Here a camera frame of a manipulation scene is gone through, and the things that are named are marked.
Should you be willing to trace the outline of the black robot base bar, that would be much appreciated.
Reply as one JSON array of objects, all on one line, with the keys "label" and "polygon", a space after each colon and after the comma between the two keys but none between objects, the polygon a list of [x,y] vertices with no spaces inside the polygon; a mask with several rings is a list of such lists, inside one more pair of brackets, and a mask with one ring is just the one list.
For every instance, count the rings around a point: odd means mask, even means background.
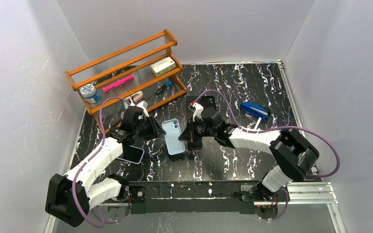
[{"label": "black robot base bar", "polygon": [[110,207],[131,205],[132,214],[238,212],[263,219],[278,216],[286,197],[278,191],[269,198],[255,192],[257,181],[129,182]]}]

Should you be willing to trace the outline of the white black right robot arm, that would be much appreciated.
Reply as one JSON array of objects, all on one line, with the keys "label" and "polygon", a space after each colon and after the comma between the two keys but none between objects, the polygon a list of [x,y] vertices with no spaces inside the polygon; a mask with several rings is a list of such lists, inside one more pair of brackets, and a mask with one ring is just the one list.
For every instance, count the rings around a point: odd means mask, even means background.
[{"label": "white black right robot arm", "polygon": [[319,158],[318,150],[296,129],[270,129],[251,133],[238,125],[225,122],[213,108],[187,121],[178,137],[191,143],[203,137],[213,137],[228,148],[247,148],[271,154],[277,165],[252,189],[254,195],[272,195],[291,182],[303,181]]}]

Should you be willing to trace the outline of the black phone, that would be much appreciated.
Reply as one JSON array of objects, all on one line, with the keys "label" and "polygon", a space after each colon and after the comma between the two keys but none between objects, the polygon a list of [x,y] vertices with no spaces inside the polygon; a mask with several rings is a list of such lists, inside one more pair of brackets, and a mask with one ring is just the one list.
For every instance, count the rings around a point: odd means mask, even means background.
[{"label": "black phone", "polygon": [[203,147],[202,140],[194,140],[194,141],[188,141],[187,148],[189,150],[200,150]]},{"label": "black phone", "polygon": [[196,100],[197,96],[187,96],[186,98],[186,119],[192,119],[194,114],[194,107],[192,107],[192,104]]}]

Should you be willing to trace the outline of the black phone case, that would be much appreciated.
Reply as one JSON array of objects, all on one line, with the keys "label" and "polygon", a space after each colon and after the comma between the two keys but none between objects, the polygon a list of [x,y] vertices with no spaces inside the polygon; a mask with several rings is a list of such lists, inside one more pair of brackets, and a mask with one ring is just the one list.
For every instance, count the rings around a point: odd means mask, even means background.
[{"label": "black phone case", "polygon": [[213,113],[218,111],[214,96],[201,97],[200,105],[203,107],[203,113]]}]

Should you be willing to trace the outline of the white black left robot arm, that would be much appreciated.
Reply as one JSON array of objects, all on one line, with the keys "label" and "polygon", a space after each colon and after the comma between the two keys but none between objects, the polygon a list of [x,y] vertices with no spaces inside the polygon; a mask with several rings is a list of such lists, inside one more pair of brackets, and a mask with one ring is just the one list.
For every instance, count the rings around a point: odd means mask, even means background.
[{"label": "white black left robot arm", "polygon": [[155,117],[138,106],[129,106],[119,125],[104,135],[102,142],[78,165],[65,174],[54,174],[47,192],[45,211],[72,227],[89,221],[88,213],[104,201],[120,196],[127,183],[112,174],[96,183],[101,173],[116,159],[138,165],[144,150],[133,146],[136,141],[149,141],[166,135]]}]

